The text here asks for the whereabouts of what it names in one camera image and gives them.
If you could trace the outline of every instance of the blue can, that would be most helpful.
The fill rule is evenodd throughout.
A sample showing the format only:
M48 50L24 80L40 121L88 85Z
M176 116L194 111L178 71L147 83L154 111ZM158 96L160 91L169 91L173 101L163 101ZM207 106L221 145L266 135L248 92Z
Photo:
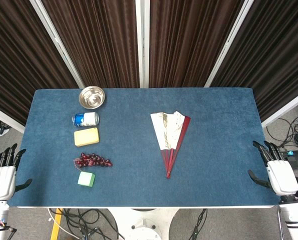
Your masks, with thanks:
M72 122L78 127L97 126L99 115L96 112L77 113L72 116Z

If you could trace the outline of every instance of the green cube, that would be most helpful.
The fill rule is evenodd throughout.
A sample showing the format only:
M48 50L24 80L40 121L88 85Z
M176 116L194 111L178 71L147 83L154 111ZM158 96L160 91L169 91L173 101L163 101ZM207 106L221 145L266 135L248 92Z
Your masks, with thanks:
M80 172L78 184L82 186L92 187L94 185L95 175L91 172Z

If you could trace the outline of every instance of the dark curtain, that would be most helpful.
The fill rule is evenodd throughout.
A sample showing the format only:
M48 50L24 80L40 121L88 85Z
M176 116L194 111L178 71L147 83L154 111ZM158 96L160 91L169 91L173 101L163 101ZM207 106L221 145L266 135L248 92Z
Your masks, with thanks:
M135 0L43 0L86 86L138 88Z
M253 88L261 120L298 96L298 0L256 0L212 87Z
M28 0L0 0L0 110L25 125L37 89L77 88Z
M151 0L149 87L203 87L243 0Z

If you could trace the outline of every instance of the blue felt surface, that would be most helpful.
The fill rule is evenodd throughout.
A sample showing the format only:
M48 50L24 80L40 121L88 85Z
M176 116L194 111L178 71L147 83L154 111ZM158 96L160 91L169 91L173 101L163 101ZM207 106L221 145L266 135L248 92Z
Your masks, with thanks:
M252 141L264 135L249 88L105 89L99 113L100 143L76 147L72 115L80 89L35 92L21 148L27 149L11 206L201 207L276 205L278 197L253 183L252 169L267 179ZM166 170L150 114L179 111L191 122L173 166ZM113 167L89 167L93 187L78 185L73 159L97 153Z

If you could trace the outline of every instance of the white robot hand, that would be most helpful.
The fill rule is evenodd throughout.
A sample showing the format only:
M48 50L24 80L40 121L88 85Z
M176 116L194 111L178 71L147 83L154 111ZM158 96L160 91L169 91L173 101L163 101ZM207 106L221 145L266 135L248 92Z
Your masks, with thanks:
M7 225L9 206L7 200L11 199L15 192L28 187L32 179L28 179L24 184L16 186L16 172L25 149L19 151L15 158L14 153L17 144L8 147L0 153L0 240L5 239L6 232L10 232L10 240L17 229Z
M8 147L4 152L0 153L0 201L11 199L15 192L28 187L32 181L29 179L25 184L16 186L16 172L25 149L19 151L15 158L15 149L17 144Z
M279 208L293 240L298 240L298 183L290 163L286 161L278 147L270 142L264 141L268 149L260 143L253 141L258 148L264 165L267 169L269 181L258 179L249 170L250 178L258 185L272 189L280 196Z

